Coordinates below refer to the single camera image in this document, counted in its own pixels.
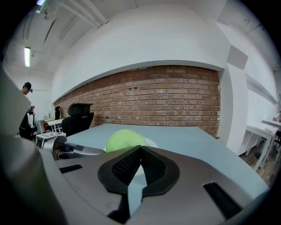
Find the black office chair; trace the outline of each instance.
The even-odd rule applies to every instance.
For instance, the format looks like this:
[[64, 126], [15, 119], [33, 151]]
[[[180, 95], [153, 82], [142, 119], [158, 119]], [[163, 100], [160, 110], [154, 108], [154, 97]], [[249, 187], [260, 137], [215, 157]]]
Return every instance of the black office chair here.
[[89, 129], [94, 117], [94, 113], [90, 112], [91, 105], [73, 103], [69, 106], [67, 113], [70, 117], [64, 118], [61, 123], [63, 132], [66, 133], [67, 137]]
[[55, 120], [59, 120], [60, 119], [60, 115], [61, 115], [61, 107], [60, 106], [57, 106], [55, 108], [55, 113], [54, 113], [54, 119]]

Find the floor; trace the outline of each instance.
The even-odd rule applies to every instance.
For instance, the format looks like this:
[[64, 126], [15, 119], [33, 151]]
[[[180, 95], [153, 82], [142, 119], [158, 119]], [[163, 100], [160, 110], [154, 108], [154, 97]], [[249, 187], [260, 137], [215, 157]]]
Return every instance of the floor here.
[[[254, 167], [258, 159], [255, 156], [256, 152], [261, 152], [263, 149], [264, 142], [261, 142], [259, 144], [259, 147], [253, 147], [248, 154], [248, 156], [242, 155], [240, 156], [241, 159], [243, 159], [250, 167]], [[270, 187], [272, 186], [275, 177], [281, 167], [281, 163], [278, 163], [276, 159], [278, 159], [280, 153], [277, 153], [276, 149], [274, 148], [270, 155], [268, 156], [268, 161], [265, 164], [264, 168], [259, 168], [257, 170], [258, 175], [267, 183], [267, 185]]]

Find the white desk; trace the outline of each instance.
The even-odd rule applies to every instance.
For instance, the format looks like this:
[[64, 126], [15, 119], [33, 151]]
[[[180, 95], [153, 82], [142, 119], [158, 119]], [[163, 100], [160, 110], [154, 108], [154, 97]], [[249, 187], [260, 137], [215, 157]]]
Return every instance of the white desk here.
[[36, 146], [38, 144], [39, 139], [42, 140], [42, 144], [41, 144], [40, 148], [43, 148], [45, 140], [54, 138], [56, 136], [66, 136], [66, 133], [49, 132], [49, 133], [45, 133], [45, 134], [38, 134], [38, 135], [36, 135]]
[[277, 127], [281, 131], [281, 123], [273, 120], [263, 120], [263, 123], [271, 125], [273, 127]]
[[41, 134], [45, 131], [44, 123], [46, 122], [46, 120], [53, 120], [53, 119], [54, 119], [53, 117], [49, 117], [49, 118], [43, 118], [43, 119], [38, 120], [39, 130], [40, 130]]
[[198, 127], [157, 127], [105, 123], [67, 137], [68, 142], [103, 149], [110, 136], [130, 129], [156, 143], [158, 148], [209, 163], [239, 184], [252, 198], [268, 190], [262, 178], [233, 151]]
[[59, 120], [52, 120], [52, 121], [48, 121], [48, 125], [51, 126], [52, 128], [52, 132], [57, 132], [57, 129], [58, 129], [58, 132], [61, 132], [61, 127], [60, 127], [60, 124], [62, 122], [63, 119], [59, 119]]
[[259, 157], [259, 160], [254, 167], [254, 171], [256, 171], [260, 166], [261, 167], [264, 166], [264, 163], [265, 163], [265, 161], [266, 161], [266, 159], [267, 159], [267, 157], [268, 157], [268, 155], [271, 151], [271, 148], [272, 148], [272, 145], [273, 145], [273, 142], [274, 142], [274, 137], [275, 137], [276, 132], [278, 131], [278, 128], [273, 127], [273, 126], [268, 125], [268, 124], [255, 122], [255, 123], [247, 124], [246, 130], [250, 131], [252, 133], [250, 141], [249, 141], [247, 149], [246, 149], [246, 156], [248, 155], [248, 153], [250, 151], [250, 146], [251, 146], [253, 134], [257, 134], [257, 135], [267, 139], [267, 141], [266, 141], [266, 143], [263, 147], [262, 154]]

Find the fluorescent light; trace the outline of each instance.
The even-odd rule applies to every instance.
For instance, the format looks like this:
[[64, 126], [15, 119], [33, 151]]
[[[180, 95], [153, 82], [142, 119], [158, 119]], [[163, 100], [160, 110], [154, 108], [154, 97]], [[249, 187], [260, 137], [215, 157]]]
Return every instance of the fluorescent light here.
[[25, 66], [30, 67], [30, 48], [25, 47]]
[[42, 6], [45, 1], [46, 1], [46, 0], [38, 0], [38, 1], [36, 2], [36, 4]]

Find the black slot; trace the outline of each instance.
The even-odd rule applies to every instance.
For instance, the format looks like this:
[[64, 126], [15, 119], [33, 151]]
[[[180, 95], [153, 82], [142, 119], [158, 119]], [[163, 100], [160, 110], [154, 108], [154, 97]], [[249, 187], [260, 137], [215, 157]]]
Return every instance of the black slot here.
[[77, 151], [83, 151], [84, 147], [80, 145], [76, 145], [74, 149]]
[[212, 200], [218, 206], [226, 219], [229, 219], [239, 213], [242, 209], [232, 198], [217, 184], [209, 183], [203, 185]]
[[69, 166], [69, 167], [62, 167], [62, 168], [60, 168], [60, 171], [62, 174], [64, 174], [64, 173], [75, 171], [75, 170], [78, 170], [81, 168], [83, 168], [83, 167], [81, 165], [77, 164], [77, 165], [73, 165], [73, 166]]
[[69, 156], [68, 155], [59, 155], [58, 156], [60, 160], [68, 160]]

